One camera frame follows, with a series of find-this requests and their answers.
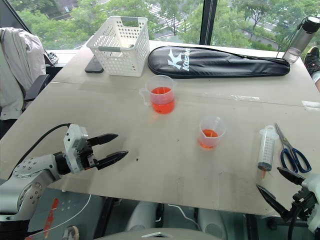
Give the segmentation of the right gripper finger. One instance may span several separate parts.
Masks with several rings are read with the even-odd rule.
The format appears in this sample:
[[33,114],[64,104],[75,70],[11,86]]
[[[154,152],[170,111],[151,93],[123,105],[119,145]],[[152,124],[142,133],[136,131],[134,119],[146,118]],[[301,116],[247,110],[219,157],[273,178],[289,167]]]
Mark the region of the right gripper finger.
[[295,185],[302,186],[302,183],[305,180],[303,176],[287,168],[277,167],[277,170],[284,178],[286,178],[288,181]]
[[276,197],[273,194],[259,184],[256,184],[256,187],[263,199],[280,215],[285,222],[291,219],[291,213],[276,200]]

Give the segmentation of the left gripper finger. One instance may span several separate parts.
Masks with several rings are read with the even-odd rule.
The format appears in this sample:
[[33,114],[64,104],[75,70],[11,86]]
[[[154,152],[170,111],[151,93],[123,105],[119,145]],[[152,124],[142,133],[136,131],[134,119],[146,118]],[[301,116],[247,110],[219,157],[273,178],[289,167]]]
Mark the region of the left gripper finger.
[[120,161],[121,159],[123,159],[129,152],[127,150],[125,151],[118,151],[118,152],[114,152],[112,154],[107,155],[105,158],[101,159],[101,160],[97,160],[95,162],[95,167],[98,170],[107,168],[115,163],[117,163],[118,161]]
[[103,144],[106,144],[108,142],[111,142],[112,140],[114,140],[118,136],[119,135],[116,134],[116,133],[106,133],[106,134],[102,134],[100,136],[88,138],[87,142],[93,147],[93,146],[96,146],[96,145],[103,145]]

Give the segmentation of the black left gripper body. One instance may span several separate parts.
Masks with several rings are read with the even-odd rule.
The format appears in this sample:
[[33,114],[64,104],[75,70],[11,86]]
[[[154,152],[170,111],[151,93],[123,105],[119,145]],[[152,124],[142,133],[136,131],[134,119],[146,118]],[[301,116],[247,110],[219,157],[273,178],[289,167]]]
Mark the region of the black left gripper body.
[[94,168],[97,160],[93,153],[93,148],[87,140],[76,140],[75,147],[75,167],[74,172],[81,172]]

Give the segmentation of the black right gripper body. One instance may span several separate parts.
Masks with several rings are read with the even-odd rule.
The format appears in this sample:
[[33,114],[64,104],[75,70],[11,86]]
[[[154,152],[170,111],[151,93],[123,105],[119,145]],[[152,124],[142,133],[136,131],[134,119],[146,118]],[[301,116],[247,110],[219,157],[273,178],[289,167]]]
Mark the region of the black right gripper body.
[[291,203],[290,212],[292,214],[298,212],[297,216],[301,220],[307,221],[311,216],[312,210],[315,208],[315,204],[318,203],[315,194],[307,188],[302,188],[292,198],[293,202]]

